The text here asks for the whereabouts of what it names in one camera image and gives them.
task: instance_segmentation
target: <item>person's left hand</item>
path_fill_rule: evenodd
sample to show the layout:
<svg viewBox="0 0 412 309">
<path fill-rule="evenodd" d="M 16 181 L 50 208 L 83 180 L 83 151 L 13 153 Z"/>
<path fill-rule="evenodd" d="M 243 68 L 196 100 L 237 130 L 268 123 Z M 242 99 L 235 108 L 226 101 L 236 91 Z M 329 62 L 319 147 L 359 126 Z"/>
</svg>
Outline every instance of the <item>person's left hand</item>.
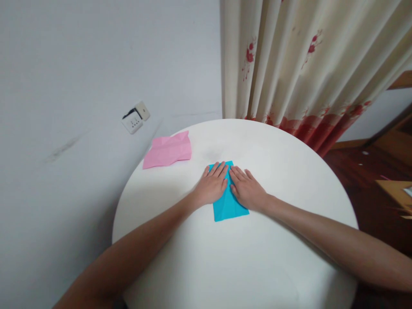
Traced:
<svg viewBox="0 0 412 309">
<path fill-rule="evenodd" d="M 212 204 L 220 199 L 227 187 L 226 176 L 228 165 L 216 162 L 212 169 L 209 171 L 209 166 L 205 168 L 202 178 L 191 193 L 194 203 L 198 207 L 202 207 L 206 204 Z"/>
</svg>

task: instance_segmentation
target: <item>curtain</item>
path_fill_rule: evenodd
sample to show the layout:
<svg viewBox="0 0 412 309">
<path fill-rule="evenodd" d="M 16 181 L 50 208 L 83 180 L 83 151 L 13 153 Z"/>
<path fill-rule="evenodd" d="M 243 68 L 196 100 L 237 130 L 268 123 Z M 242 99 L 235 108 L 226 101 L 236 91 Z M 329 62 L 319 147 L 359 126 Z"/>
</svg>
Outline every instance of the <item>curtain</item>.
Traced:
<svg viewBox="0 0 412 309">
<path fill-rule="evenodd" d="M 224 117 L 324 156 L 412 62 L 411 0 L 225 0 Z"/>
</svg>

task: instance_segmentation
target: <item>electrical outlet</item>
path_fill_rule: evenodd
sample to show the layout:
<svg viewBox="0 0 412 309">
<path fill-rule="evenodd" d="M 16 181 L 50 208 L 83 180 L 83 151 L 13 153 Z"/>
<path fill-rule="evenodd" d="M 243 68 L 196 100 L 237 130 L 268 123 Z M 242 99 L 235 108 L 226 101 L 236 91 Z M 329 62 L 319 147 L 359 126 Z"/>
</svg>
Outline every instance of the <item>electrical outlet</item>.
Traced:
<svg viewBox="0 0 412 309">
<path fill-rule="evenodd" d="M 147 107 L 146 107 L 146 105 L 143 103 L 143 101 L 140 101 L 139 103 L 137 103 L 135 107 L 136 107 L 136 109 L 137 109 L 137 112 L 139 113 L 139 115 L 142 117 L 142 119 L 143 119 L 144 121 L 146 121 L 147 119 L 149 119 L 150 113 L 149 113 L 149 111 L 147 110 Z"/>
<path fill-rule="evenodd" d="M 130 113 L 121 122 L 130 134 L 135 133 L 143 125 L 143 120 L 137 112 Z"/>
</svg>

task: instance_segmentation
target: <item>wall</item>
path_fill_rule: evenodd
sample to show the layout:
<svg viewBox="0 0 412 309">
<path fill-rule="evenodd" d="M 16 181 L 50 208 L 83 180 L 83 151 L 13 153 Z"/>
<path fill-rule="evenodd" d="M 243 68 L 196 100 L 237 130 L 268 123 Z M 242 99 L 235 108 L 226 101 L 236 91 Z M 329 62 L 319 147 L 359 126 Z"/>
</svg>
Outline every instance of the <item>wall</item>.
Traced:
<svg viewBox="0 0 412 309">
<path fill-rule="evenodd" d="M 368 139 L 383 129 L 412 102 L 412 88 L 384 91 L 338 142 Z"/>
<path fill-rule="evenodd" d="M 0 307 L 51 307 L 110 245 L 150 141 L 221 118 L 217 0 L 2 1 Z M 120 122 L 140 99 L 150 119 Z"/>
</svg>

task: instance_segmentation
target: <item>floor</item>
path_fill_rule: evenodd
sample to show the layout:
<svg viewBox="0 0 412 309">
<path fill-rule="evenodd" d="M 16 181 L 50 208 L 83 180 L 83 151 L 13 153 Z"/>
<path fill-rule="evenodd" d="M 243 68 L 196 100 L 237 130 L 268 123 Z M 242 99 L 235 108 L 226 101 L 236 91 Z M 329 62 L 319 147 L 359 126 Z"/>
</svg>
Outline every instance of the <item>floor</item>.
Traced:
<svg viewBox="0 0 412 309">
<path fill-rule="evenodd" d="M 412 181 L 412 168 L 377 147 L 329 151 L 324 160 L 338 176 L 353 205 L 359 229 L 412 256 L 412 220 L 375 180 Z M 353 309 L 412 308 L 412 295 L 378 291 L 359 284 Z"/>
</svg>

